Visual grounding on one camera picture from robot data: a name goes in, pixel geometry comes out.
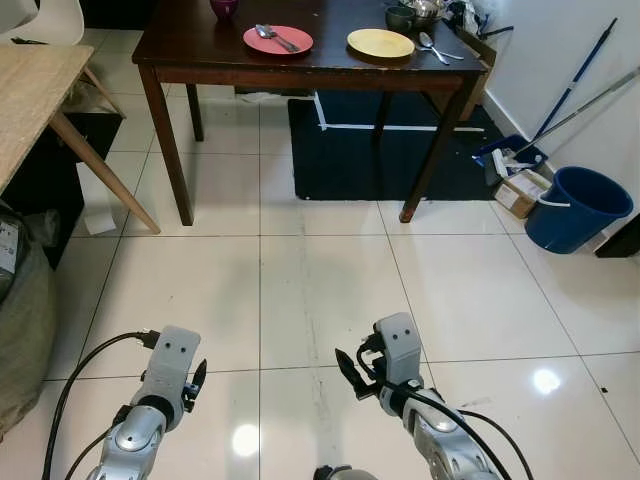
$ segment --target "white baseboard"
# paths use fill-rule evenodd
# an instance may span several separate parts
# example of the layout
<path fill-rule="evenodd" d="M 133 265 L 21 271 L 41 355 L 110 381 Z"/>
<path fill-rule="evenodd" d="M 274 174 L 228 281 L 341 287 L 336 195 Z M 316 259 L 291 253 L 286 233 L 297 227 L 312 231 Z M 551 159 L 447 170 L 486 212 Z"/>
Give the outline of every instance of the white baseboard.
<path fill-rule="evenodd" d="M 485 90 L 484 95 L 482 96 L 482 106 L 489 114 L 489 117 L 491 117 L 491 120 L 495 122 L 496 126 L 505 136 L 518 134 L 529 140 L 529 137 L 527 137 L 518 123 L 509 115 L 502 104 L 488 90 Z"/>

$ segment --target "blue bucket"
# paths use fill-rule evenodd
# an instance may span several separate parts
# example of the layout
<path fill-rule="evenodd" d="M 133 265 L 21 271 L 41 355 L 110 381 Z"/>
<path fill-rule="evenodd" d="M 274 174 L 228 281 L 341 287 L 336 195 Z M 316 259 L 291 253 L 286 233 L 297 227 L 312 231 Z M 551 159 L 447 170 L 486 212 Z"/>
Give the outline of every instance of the blue bucket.
<path fill-rule="evenodd" d="M 551 188 L 538 198 L 525 225 L 529 238 L 554 253 L 572 253 L 618 218 L 633 200 L 616 182 L 582 167 L 556 172 Z"/>

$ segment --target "table leg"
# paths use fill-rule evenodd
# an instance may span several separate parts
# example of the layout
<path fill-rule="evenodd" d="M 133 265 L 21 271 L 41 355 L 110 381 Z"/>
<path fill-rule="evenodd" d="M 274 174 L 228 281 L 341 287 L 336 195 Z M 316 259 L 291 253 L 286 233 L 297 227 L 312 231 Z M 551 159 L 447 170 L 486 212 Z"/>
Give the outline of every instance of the table leg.
<path fill-rule="evenodd" d="M 435 166 L 442 157 L 444 150 L 449 143 L 449 138 L 451 138 L 451 134 L 453 133 L 453 129 L 455 128 L 456 123 L 458 123 L 458 118 L 460 118 L 460 114 L 469 100 L 471 92 L 476 84 L 476 80 L 477 76 L 466 75 L 462 86 L 449 99 L 449 103 L 442 115 L 440 124 L 438 125 L 438 130 L 431 142 L 427 156 L 422 163 L 420 172 L 416 175 L 409 198 L 404 202 L 404 206 L 400 212 L 400 222 L 409 223 L 413 218 L 413 214 L 415 213 L 416 208 L 418 208 L 420 199 L 424 195 L 427 185 L 429 185 L 429 181 L 433 176 Z"/>
<path fill-rule="evenodd" d="M 373 127 L 373 135 L 371 136 L 371 141 L 374 143 L 380 141 L 380 137 L 382 137 L 382 131 L 384 130 L 384 123 L 387 120 L 392 97 L 393 92 L 382 93 L 382 100 L 380 100 L 378 114 L 376 115 L 376 124 Z"/>
<path fill-rule="evenodd" d="M 204 140 L 204 134 L 202 133 L 202 117 L 200 115 L 200 104 L 198 103 L 198 90 L 193 83 L 187 83 L 185 87 L 187 87 L 193 135 L 196 137 L 196 142 L 201 142 Z"/>
<path fill-rule="evenodd" d="M 58 111 L 49 121 L 49 125 L 136 217 L 142 220 L 153 233 L 160 233 L 160 228 L 142 208 L 142 205 L 131 195 L 127 187 L 122 184 L 116 174 L 104 163 L 100 155 L 86 142 L 62 112 Z"/>
<path fill-rule="evenodd" d="M 138 70 L 140 70 L 142 85 L 147 94 L 149 110 L 151 110 L 153 124 L 156 127 L 158 142 L 160 142 L 160 149 L 164 157 L 164 164 L 167 167 L 169 181 L 173 189 L 173 196 L 176 199 L 178 212 L 180 213 L 180 219 L 183 225 L 193 225 L 193 212 L 191 211 L 189 192 L 187 190 L 187 184 L 184 181 L 180 156 L 178 155 L 178 148 L 176 147 L 176 139 L 173 136 L 164 92 L 162 91 L 153 67 L 138 65 Z"/>

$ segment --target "pink plate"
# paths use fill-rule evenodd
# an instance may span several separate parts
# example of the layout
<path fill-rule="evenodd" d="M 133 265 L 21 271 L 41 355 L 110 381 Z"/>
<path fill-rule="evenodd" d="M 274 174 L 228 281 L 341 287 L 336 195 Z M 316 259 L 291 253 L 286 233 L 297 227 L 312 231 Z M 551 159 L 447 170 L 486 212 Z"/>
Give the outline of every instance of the pink plate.
<path fill-rule="evenodd" d="M 256 50 L 264 53 L 271 53 L 273 55 L 299 55 L 302 52 L 306 52 L 313 46 L 313 38 L 302 30 L 298 30 L 293 27 L 283 27 L 282 25 L 271 25 L 271 28 L 278 35 L 281 35 L 282 38 L 299 47 L 300 51 L 296 53 L 287 51 L 287 49 L 280 45 L 277 40 L 260 37 L 255 28 L 250 28 L 244 32 L 242 39 L 244 40 L 244 43 L 249 45 L 251 48 L 255 48 Z"/>

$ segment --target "light wooden table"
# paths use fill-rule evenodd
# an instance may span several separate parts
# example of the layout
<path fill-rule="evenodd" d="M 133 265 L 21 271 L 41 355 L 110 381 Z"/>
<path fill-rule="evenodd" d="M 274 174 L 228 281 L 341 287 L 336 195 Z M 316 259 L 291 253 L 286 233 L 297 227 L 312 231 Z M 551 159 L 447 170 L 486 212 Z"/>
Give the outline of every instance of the light wooden table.
<path fill-rule="evenodd" d="M 153 233 L 160 228 L 60 111 L 93 47 L 0 46 L 0 191 L 47 125 Z"/>

